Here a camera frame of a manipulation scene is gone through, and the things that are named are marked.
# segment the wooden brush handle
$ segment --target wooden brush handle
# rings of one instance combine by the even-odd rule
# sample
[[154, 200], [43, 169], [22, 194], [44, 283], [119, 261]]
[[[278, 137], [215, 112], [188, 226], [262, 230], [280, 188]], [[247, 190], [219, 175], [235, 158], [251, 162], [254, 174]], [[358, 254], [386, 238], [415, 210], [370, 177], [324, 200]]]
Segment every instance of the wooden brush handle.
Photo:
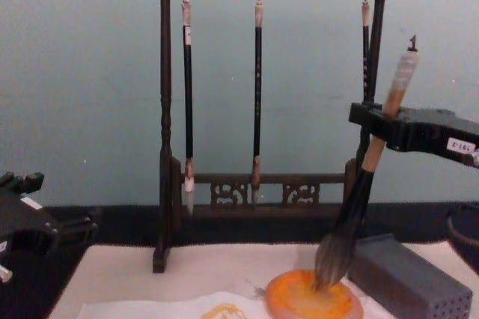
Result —
[[[406, 93], [412, 74], [414, 73], [417, 65], [417, 52], [408, 51], [401, 57], [401, 60], [397, 66], [396, 76], [392, 82], [391, 90], [388, 94], [388, 99], [382, 106], [382, 113], [385, 117], [389, 119], [396, 118], [401, 102], [403, 101], [404, 94]], [[385, 141], [373, 136], [362, 163], [362, 168], [365, 171], [369, 171], [371, 173], [376, 171], [384, 146]]]

